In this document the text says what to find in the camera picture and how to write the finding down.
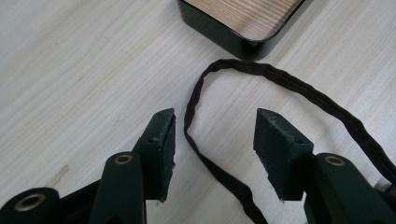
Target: screw hole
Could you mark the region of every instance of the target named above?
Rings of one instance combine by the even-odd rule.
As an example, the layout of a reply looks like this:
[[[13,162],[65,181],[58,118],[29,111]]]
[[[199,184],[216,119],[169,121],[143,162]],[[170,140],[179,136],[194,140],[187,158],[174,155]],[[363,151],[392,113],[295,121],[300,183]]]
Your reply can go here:
[[[42,204],[44,200],[46,200],[46,195],[43,193],[36,193],[26,196],[15,205],[15,210],[18,212],[32,210]]]
[[[118,165],[123,165],[130,161],[132,161],[132,156],[130,155],[120,155],[114,160],[114,162]]]
[[[336,165],[336,166],[343,166],[346,164],[343,160],[341,160],[340,158],[334,157],[334,156],[327,156],[327,157],[325,157],[325,160],[329,164]]]

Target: wooden table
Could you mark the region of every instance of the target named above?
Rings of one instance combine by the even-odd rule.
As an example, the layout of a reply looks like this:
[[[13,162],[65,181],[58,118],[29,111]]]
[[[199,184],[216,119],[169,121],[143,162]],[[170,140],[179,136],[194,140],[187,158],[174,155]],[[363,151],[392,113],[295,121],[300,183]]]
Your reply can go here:
[[[394,0],[315,0],[261,63],[286,70],[361,119],[396,161]],[[187,26],[176,0],[0,3],[0,204],[30,188],[65,196],[100,178],[131,150],[151,116],[173,107],[177,153],[167,201],[148,223],[250,223],[183,134],[192,87],[217,59],[233,58]],[[221,71],[206,82],[191,134],[207,157],[251,186],[270,223],[305,223],[282,203],[252,149],[258,107],[384,183],[338,120],[260,77]]]

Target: light wood surface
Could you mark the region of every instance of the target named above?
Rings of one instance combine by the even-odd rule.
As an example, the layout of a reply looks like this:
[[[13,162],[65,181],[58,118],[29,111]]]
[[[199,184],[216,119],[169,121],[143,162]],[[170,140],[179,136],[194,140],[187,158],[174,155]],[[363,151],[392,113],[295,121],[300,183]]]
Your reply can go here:
[[[284,69],[361,119],[396,161],[394,0],[315,0],[261,63]],[[187,26],[176,0],[0,2],[0,205],[48,186],[65,196],[100,178],[131,150],[151,116],[177,115],[168,200],[148,202],[148,223],[250,223],[240,203],[182,135],[192,87],[233,56]],[[349,158],[375,185],[381,175],[343,125],[260,77],[210,77],[191,127],[203,153],[251,186],[270,223],[306,223],[303,203],[282,203],[252,149],[258,107],[286,117],[315,153]]]
[[[186,0],[241,36],[264,40],[273,35],[302,0]]]

